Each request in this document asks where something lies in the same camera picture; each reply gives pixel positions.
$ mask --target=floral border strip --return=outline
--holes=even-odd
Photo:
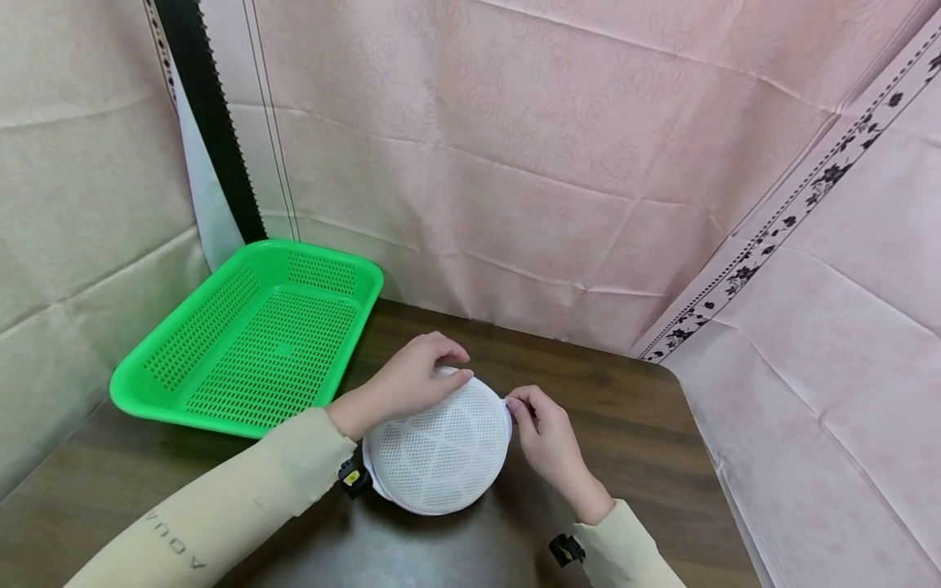
[[[932,59],[922,58],[932,50],[939,35],[941,26],[916,50],[864,115],[814,166],[744,250],[670,321],[639,355],[640,359],[662,362],[742,291],[885,129],[941,73],[941,50]]]
[[[164,28],[160,25],[160,17],[157,15],[153,0],[144,0],[144,11],[147,13],[147,24],[151,28],[153,48],[157,52],[160,67],[164,72],[164,84],[167,85],[167,94],[170,96],[173,107],[176,108],[176,88],[173,86],[173,73],[170,69],[170,53],[167,48],[167,39],[164,37]]]

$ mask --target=person's left hand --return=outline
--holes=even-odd
[[[473,372],[458,370],[435,379],[435,366],[470,359],[463,347],[438,332],[420,335],[366,384],[333,401],[327,414],[341,433],[360,439],[381,422],[418,414],[441,403],[467,384]]]

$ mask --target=green plastic basket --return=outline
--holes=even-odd
[[[111,399],[143,419],[259,438],[333,399],[382,282],[338,251],[246,246],[121,362]]]

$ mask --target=white rim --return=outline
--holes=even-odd
[[[510,416],[510,407],[506,404],[506,399],[501,398],[500,402],[501,404],[503,404],[503,408],[504,408],[503,431],[506,433],[506,446],[509,447],[510,437],[513,436],[513,418]],[[505,463],[505,460],[506,460],[506,455],[504,454],[503,456],[504,463]],[[386,490],[386,488],[382,485],[382,481],[379,480],[379,478],[375,475],[375,471],[373,469],[372,452],[370,451],[370,448],[369,448],[369,434],[368,433],[362,438],[362,465],[366,468],[366,471],[368,471],[369,475],[373,478],[373,490],[375,490],[375,493],[381,496],[382,498],[386,499],[392,504],[395,504],[399,508],[409,511],[413,515],[444,516],[442,513],[426,513],[423,511],[415,510],[413,508],[409,508],[408,506],[405,506],[403,503],[397,501],[395,498],[392,497],[389,491]]]

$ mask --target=black clip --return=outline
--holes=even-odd
[[[575,537],[564,533],[549,542],[549,551],[559,563],[559,567],[565,567],[576,560],[583,562],[585,559],[585,550]]]
[[[369,470],[353,459],[343,462],[337,477],[343,492],[351,499],[362,494],[366,488],[373,487],[373,477],[369,475]]]

